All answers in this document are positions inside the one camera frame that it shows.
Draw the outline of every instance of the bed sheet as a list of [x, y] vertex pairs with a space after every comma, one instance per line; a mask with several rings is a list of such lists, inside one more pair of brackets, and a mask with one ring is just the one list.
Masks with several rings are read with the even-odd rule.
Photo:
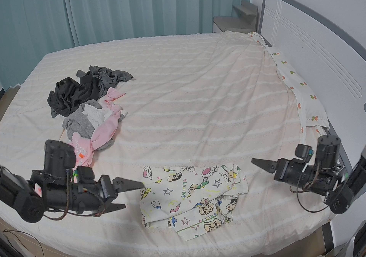
[[[82, 256], [252, 256], [270, 254], [299, 240], [332, 217], [309, 214], [286, 184], [250, 163], [251, 158], [292, 158], [300, 122], [294, 94], [276, 65], [249, 35], [149, 37], [91, 44], [46, 55], [22, 85], [0, 123], [0, 163], [29, 179], [43, 168], [47, 139], [66, 140], [63, 117], [51, 118], [46, 100], [55, 83], [89, 65], [124, 70], [135, 80], [120, 83], [116, 104], [128, 111], [115, 143], [96, 152], [96, 178], [140, 180], [145, 165], [211, 166], [236, 163], [249, 193], [239, 198], [233, 221], [184, 242], [170, 228], [141, 225], [140, 191], [121, 193], [126, 209], [99, 218], [68, 215], [25, 223], [0, 203], [0, 217], [62, 252]], [[307, 143], [318, 133], [309, 128]], [[309, 209], [320, 196], [301, 195]]]

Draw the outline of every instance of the teal curtain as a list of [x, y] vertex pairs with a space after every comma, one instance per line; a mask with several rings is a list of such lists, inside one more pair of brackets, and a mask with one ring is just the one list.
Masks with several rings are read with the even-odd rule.
[[0, 0], [0, 81], [22, 83], [43, 56], [134, 37], [212, 32], [241, 0]]

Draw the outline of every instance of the bed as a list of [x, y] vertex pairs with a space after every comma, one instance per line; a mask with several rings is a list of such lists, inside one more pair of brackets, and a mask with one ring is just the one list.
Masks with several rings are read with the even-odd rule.
[[[279, 27], [262, 12], [260, 27], [267, 43], [273, 39], [265, 31], [274, 32], [273, 24]], [[238, 200], [234, 221], [184, 242], [171, 229], [141, 225], [139, 191], [121, 193], [116, 202], [125, 203], [126, 209], [99, 218], [43, 218], [29, 224], [2, 203], [0, 217], [78, 257], [271, 254], [327, 223], [334, 216], [329, 209], [305, 212], [288, 186], [250, 163], [253, 157], [292, 158], [302, 129], [299, 103], [279, 76], [273, 56], [286, 52], [256, 37], [226, 31], [111, 41], [50, 53], [24, 82], [0, 123], [0, 162], [28, 179], [32, 169], [43, 168], [44, 141], [66, 140], [63, 117], [52, 118], [46, 101], [55, 82], [77, 79], [76, 71], [89, 65], [128, 71], [135, 80], [117, 86], [126, 95], [115, 103], [129, 114], [119, 124], [115, 143], [95, 153], [96, 178], [108, 174], [140, 180], [145, 165], [234, 162], [249, 185], [249, 193]], [[324, 130], [305, 129], [304, 140], [315, 147]], [[351, 166], [345, 155], [342, 159]], [[302, 201], [309, 209], [323, 207], [321, 197], [312, 193], [302, 195]]]

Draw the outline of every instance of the headboard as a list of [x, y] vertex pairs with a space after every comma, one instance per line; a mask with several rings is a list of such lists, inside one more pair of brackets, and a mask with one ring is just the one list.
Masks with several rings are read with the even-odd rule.
[[263, 0], [258, 33], [286, 55], [322, 102], [350, 173], [366, 144], [366, 49], [295, 0]]

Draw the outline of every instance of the floor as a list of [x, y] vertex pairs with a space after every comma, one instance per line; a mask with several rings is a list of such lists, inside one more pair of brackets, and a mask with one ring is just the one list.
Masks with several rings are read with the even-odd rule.
[[[4, 116], [8, 106], [13, 100], [14, 96], [18, 92], [20, 86], [9, 89], [0, 99], [0, 120]], [[14, 230], [9, 224], [0, 218], [0, 229], [4, 230]], [[23, 243], [27, 250], [33, 253], [36, 257], [43, 257], [42, 250], [35, 239], [30, 236], [24, 235], [22, 233], [10, 232], [5, 233], [9, 238], [19, 238], [19, 241]], [[47, 245], [42, 244], [43, 252], [45, 257], [72, 257], [70, 255], [64, 254], [56, 249], [53, 249]], [[286, 248], [278, 251], [273, 255], [255, 255], [253, 257], [282, 257], [282, 256], [296, 256], [296, 257], [317, 257], [323, 254], [325, 251], [324, 239], [322, 229], [319, 228], [310, 236], [296, 241], [295, 243], [287, 246]]]

